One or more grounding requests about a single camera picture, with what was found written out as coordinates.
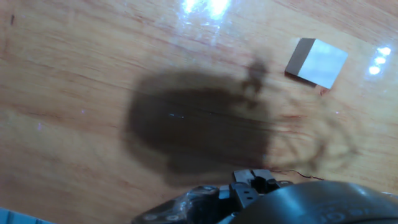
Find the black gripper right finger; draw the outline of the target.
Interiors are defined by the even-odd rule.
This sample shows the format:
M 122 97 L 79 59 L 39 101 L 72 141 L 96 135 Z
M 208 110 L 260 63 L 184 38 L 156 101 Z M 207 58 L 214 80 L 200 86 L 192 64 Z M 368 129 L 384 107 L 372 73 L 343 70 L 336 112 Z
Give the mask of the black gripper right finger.
M 252 174 L 254 176 L 252 187 L 257 192 L 272 192 L 292 185 L 292 182 L 288 180 L 276 180 L 269 170 L 256 169 L 252 170 Z

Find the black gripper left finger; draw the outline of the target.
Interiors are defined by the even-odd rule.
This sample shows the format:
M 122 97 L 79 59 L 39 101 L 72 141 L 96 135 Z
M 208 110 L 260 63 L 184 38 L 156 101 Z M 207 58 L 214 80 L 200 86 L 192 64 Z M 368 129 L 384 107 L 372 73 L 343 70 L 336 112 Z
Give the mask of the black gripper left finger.
M 255 178 L 252 170 L 234 171 L 232 178 L 232 183 L 219 188 L 218 211 L 222 215 L 238 213 L 259 198 L 258 192 L 252 187 L 251 182 Z

